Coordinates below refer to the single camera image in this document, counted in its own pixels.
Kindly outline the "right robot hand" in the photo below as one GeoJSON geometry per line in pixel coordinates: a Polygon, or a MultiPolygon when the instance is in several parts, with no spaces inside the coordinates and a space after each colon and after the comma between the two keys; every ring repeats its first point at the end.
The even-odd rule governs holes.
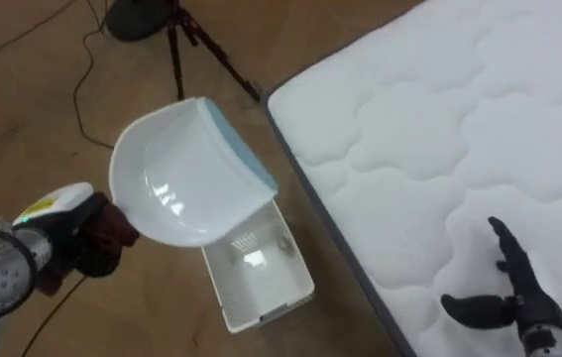
{"type": "Polygon", "coordinates": [[[472,329],[491,330],[515,324],[520,334],[539,325],[562,330],[562,308],[537,280],[526,251],[503,221],[490,216],[488,222],[499,238],[504,256],[496,262],[496,267],[508,276],[512,294],[507,297],[444,294],[440,298],[444,310],[458,323],[472,329]]]}

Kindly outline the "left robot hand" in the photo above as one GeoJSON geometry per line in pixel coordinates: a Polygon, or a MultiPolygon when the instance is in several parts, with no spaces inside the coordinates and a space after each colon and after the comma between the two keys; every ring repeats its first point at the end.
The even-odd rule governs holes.
{"type": "Polygon", "coordinates": [[[87,278],[112,275],[123,250],[140,237],[120,208],[88,182],[40,198],[13,221],[12,231],[33,248],[36,288],[46,296],[55,295],[74,271],[87,278]]]}

